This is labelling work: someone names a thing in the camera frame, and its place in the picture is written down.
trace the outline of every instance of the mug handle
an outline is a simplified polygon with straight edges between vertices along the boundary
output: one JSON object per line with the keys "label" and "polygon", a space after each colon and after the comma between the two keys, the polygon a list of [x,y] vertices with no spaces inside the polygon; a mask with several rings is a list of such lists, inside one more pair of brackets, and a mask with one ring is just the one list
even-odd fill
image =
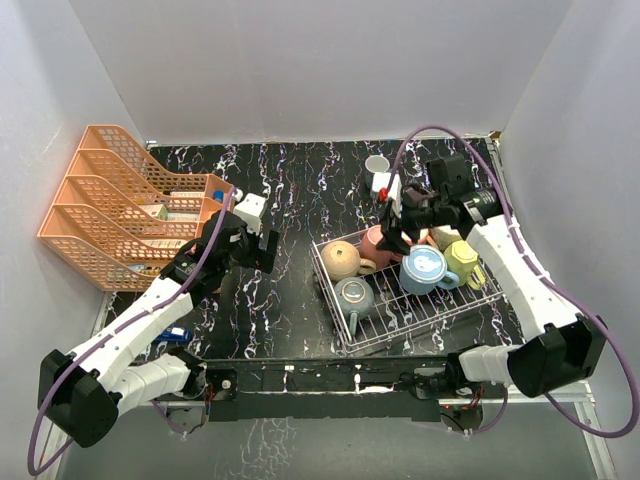
{"label": "mug handle", "polygon": [[442,277],[442,280],[440,280],[438,283],[436,283],[436,286],[438,286],[440,288],[444,288],[445,290],[453,290],[458,285],[460,285],[460,277],[458,275],[456,275],[455,273],[450,272],[448,270],[444,274],[444,277]]}
{"label": "mug handle", "polygon": [[373,260],[369,260],[368,258],[360,259],[360,269],[358,273],[360,275],[369,275],[370,273],[374,273],[378,267],[376,266],[376,262]]}
{"label": "mug handle", "polygon": [[351,338],[356,338],[356,331],[358,330],[358,313],[351,312],[349,315],[349,333],[351,334]]}
{"label": "mug handle", "polygon": [[474,290],[482,290],[484,284],[487,283],[487,277],[484,275],[482,267],[480,265],[476,265],[475,267],[473,267],[471,273],[475,275],[475,278],[473,277],[473,275],[469,275],[469,278],[467,279],[467,285],[469,285]]}

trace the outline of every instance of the beige mug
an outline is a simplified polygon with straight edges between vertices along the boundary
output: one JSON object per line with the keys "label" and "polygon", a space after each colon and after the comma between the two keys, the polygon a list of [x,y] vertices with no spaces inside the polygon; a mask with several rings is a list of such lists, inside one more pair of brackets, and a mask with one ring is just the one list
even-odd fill
{"label": "beige mug", "polygon": [[474,290],[481,290],[487,277],[480,266],[478,253],[464,240],[457,240],[444,252],[449,270],[460,278],[459,286],[469,285]]}
{"label": "beige mug", "polygon": [[334,282],[356,275],[368,275],[376,271],[376,262],[360,258],[358,249],[342,240],[329,243],[320,253],[324,268]]}
{"label": "beige mug", "polygon": [[360,243],[360,256],[362,258],[373,260],[376,263],[378,270],[386,268],[389,265],[389,262],[391,262],[391,255],[393,255],[389,250],[378,250],[376,248],[376,245],[382,239],[382,227],[380,225],[376,225],[375,227],[371,227],[367,230],[367,233],[364,234],[362,242]]}
{"label": "beige mug", "polygon": [[460,233],[449,225],[433,227],[429,229],[429,233],[441,252],[444,252],[453,242],[462,240]]}

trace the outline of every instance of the black marble surface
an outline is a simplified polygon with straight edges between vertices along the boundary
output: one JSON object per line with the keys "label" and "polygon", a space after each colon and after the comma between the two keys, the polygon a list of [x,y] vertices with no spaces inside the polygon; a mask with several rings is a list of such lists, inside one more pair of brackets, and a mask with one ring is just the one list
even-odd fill
{"label": "black marble surface", "polygon": [[[268,198],[263,221],[281,241],[270,274],[234,270],[220,294],[205,299],[176,325],[193,330],[188,350],[202,358],[309,357],[340,355],[330,313],[313,279],[311,242],[331,240],[377,223],[377,206],[363,187],[369,155],[395,158],[400,141],[284,143],[157,147],[151,154],[177,173],[215,173],[241,188]],[[472,141],[491,161],[485,139]],[[401,172],[426,182],[424,163],[461,148],[451,140],[423,140],[409,145]],[[476,182],[487,185],[474,167]],[[135,294],[118,294],[110,317]],[[422,335],[408,334],[377,355],[426,355],[455,351],[473,343],[520,343],[515,314],[502,300],[474,312],[437,322]],[[139,359],[151,360],[167,348],[152,345]]]}

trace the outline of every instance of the white cup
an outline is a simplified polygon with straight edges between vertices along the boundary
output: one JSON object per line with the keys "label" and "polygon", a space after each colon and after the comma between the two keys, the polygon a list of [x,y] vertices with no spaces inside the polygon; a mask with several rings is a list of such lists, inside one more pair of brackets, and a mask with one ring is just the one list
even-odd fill
{"label": "white cup", "polygon": [[460,233],[450,225],[430,228],[429,234],[441,252],[444,252],[453,242],[462,240]]}
{"label": "white cup", "polygon": [[371,188],[373,183],[373,176],[376,173],[385,173],[389,171],[391,164],[389,160],[382,155],[371,155],[364,161],[364,181],[367,184],[367,188]]}

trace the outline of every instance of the plastic basket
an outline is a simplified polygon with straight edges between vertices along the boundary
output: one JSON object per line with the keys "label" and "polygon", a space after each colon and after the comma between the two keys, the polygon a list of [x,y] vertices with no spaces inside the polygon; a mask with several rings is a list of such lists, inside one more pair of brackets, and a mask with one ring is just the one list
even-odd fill
{"label": "plastic basket", "polygon": [[89,125],[79,149],[106,149],[115,153],[159,192],[200,191],[206,188],[206,174],[180,175],[169,172],[118,125]]}
{"label": "plastic basket", "polygon": [[[92,206],[138,238],[165,237],[191,240],[198,231],[197,220],[169,222],[151,217],[107,180],[94,175],[67,176],[62,182],[54,203]],[[200,214],[201,206],[197,205],[197,210],[193,213]]]}
{"label": "plastic basket", "polygon": [[[211,197],[232,185],[211,174],[174,174],[154,160],[124,129],[89,126],[38,232],[47,245],[105,291],[140,291],[179,250],[180,240],[202,234],[222,208]],[[198,192],[176,197],[171,192]],[[230,209],[234,206],[232,199]],[[195,213],[197,221],[168,222],[141,205]],[[157,240],[178,240],[158,248]]]}
{"label": "plastic basket", "polygon": [[[102,252],[84,237],[83,232],[61,209],[52,208],[49,211],[39,236],[100,290],[114,292],[146,290],[155,278],[137,273]],[[163,266],[166,261],[147,261],[145,264]]]}
{"label": "plastic basket", "polygon": [[169,210],[174,212],[198,213],[202,207],[202,198],[211,198],[216,190],[222,190],[225,194],[231,190],[230,183],[215,175],[207,174],[203,175],[205,177],[205,186],[202,190],[202,197],[172,197],[164,195],[163,191],[157,190],[146,178],[110,150],[79,149],[69,166],[67,175],[96,175],[102,177],[134,203],[141,205],[164,203]]}

